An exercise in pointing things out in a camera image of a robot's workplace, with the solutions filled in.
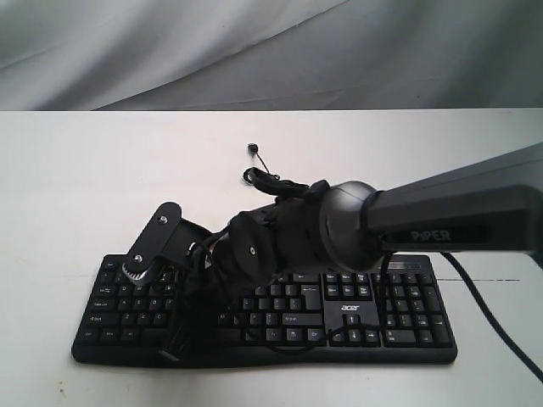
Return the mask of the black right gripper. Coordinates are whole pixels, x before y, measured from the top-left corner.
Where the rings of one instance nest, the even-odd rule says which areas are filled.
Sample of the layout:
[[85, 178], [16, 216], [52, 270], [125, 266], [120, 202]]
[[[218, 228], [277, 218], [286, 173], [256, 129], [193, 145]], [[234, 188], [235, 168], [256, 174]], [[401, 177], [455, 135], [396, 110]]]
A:
[[[188, 293], [248, 293], [280, 276], [280, 254], [272, 207], [241, 211], [221, 231], [187, 223], [195, 248], [190, 250]], [[204, 332], [203, 298], [176, 300], [171, 327], [159, 354], [169, 362], [186, 362], [201, 348]]]

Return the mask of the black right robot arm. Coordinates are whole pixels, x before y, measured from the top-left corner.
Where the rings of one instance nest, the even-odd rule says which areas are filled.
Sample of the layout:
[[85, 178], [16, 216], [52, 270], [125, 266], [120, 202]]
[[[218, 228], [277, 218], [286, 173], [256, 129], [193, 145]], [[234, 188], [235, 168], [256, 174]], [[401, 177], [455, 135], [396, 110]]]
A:
[[389, 191], [244, 179], [271, 205], [217, 233], [179, 220], [160, 259], [180, 272], [163, 350], [194, 366], [448, 363], [456, 343], [423, 252], [542, 260], [542, 147]]

